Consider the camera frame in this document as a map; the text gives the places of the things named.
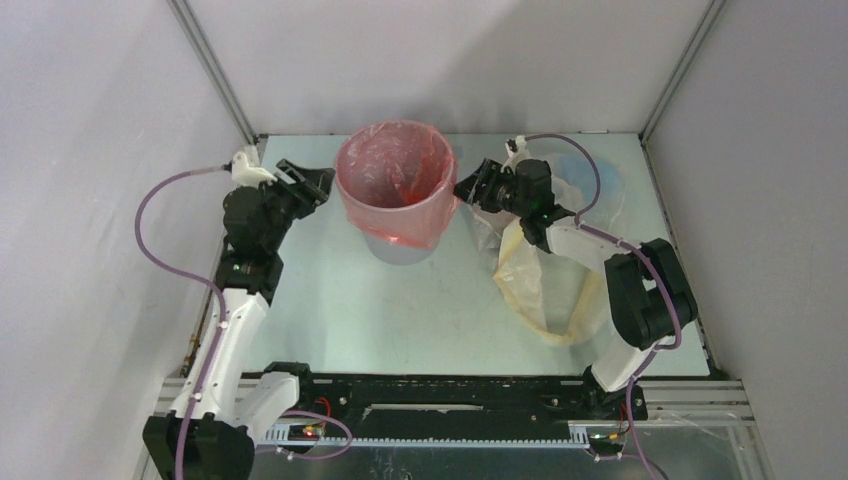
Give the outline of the red translucent trash bag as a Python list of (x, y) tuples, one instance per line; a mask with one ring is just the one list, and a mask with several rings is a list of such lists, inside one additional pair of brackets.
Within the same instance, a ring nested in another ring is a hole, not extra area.
[(334, 169), (347, 220), (391, 245), (435, 249), (458, 207), (457, 157), (429, 124), (367, 125), (344, 140)]

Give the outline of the white translucent bag of bags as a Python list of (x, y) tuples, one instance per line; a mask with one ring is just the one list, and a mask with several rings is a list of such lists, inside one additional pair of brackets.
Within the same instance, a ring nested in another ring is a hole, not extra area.
[[(575, 154), (555, 153), (543, 154), (541, 159), (551, 167), (552, 189), (558, 204), (577, 212), (591, 202), (596, 184), (587, 160)], [(601, 177), (601, 193), (595, 206), (582, 215), (582, 220), (611, 234), (623, 234), (628, 223), (625, 182), (611, 163), (598, 160), (596, 164)], [(488, 213), (477, 205), (467, 204), (462, 206), (462, 213), (483, 265), (494, 271), (499, 265), (505, 230), (517, 217), (506, 211)]]

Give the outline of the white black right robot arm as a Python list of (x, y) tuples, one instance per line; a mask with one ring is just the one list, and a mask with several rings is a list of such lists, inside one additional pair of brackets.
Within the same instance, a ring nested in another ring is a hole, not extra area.
[(635, 245), (587, 223), (556, 199), (555, 181), (542, 160), (486, 159), (454, 194), (486, 213), (512, 215), (511, 231), (531, 251), (574, 260), (599, 276), (615, 333), (588, 368), (594, 383), (583, 388), (581, 402), (591, 416), (606, 418), (620, 407), (620, 390), (633, 389), (659, 353), (681, 346), (698, 306), (668, 241)]

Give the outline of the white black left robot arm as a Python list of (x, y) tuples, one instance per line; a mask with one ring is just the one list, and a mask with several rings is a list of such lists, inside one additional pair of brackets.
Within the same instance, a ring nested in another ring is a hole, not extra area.
[(286, 412), (316, 403), (309, 368), (264, 373), (237, 396), (248, 350), (266, 319), (284, 263), (280, 246), (297, 220), (331, 195), (335, 171), (286, 159), (277, 173), (233, 159), (220, 166), (236, 187), (222, 202), (224, 246), (212, 279), (200, 278), (214, 305), (194, 363), (167, 414), (149, 417), (142, 438), (163, 479), (246, 479), (258, 442)]

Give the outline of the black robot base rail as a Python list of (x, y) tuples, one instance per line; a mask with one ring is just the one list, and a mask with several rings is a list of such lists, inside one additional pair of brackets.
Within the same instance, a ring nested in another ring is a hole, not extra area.
[(648, 417), (640, 387), (604, 391), (589, 373), (573, 376), (457, 376), (314, 373), (273, 362), (268, 373), (300, 381), (299, 406), (329, 416), (322, 442), (343, 446), (551, 446), (627, 433)]

